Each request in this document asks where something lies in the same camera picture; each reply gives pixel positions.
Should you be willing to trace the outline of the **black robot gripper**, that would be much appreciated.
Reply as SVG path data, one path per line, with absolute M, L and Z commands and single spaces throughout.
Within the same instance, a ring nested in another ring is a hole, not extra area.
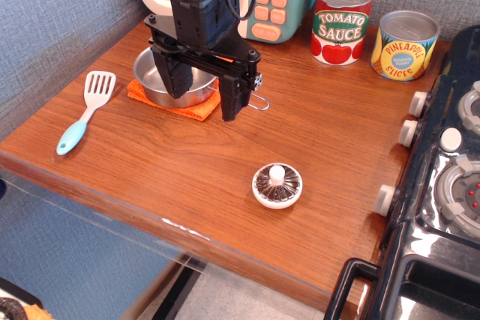
M 255 61 L 260 54 L 238 32 L 244 19 L 240 0 L 170 0 L 172 16 L 151 15 L 145 23 L 152 33 L 151 44 L 162 52 L 197 52 L 238 61 Z M 166 92 L 183 96 L 193 84 L 192 67 L 158 52 L 152 54 Z M 219 78 L 220 102 L 224 121 L 234 121 L 250 101 L 251 90 L 239 76 Z

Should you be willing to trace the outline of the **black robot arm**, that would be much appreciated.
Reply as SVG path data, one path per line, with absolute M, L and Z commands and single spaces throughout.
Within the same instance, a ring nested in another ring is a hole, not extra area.
M 172 16 L 150 15 L 154 63 L 174 98 L 193 84 L 197 68 L 219 79 L 222 116 L 235 120 L 262 83 L 260 53 L 239 34 L 240 0 L 170 0 Z

